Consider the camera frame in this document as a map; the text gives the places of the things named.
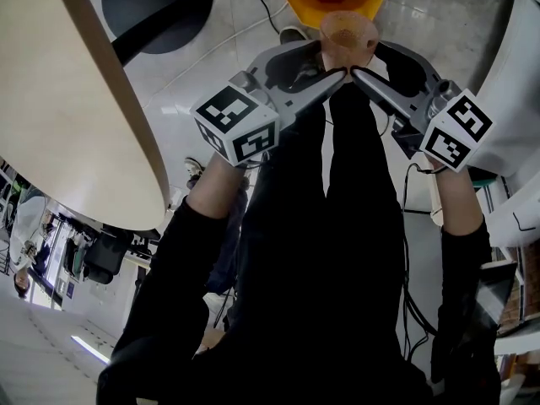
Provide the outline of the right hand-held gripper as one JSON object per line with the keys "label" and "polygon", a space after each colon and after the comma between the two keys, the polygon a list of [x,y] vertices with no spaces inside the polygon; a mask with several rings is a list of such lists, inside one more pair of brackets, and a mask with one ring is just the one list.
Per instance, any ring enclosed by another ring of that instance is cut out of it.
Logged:
{"label": "right hand-held gripper", "polygon": [[418,53],[381,41],[375,56],[386,64],[389,81],[363,67],[351,67],[355,85],[387,115],[395,116],[391,135],[403,152],[417,152],[459,171],[494,127],[468,89],[440,78]]}

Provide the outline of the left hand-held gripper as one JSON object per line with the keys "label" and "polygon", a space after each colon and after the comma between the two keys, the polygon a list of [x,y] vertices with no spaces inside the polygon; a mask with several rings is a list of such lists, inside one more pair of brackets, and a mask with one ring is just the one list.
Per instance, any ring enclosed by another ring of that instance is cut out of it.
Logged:
{"label": "left hand-held gripper", "polygon": [[302,65],[320,54],[319,40],[291,41],[259,54],[192,106],[202,139],[233,166],[278,146],[282,130],[345,83],[345,67],[297,80]]}

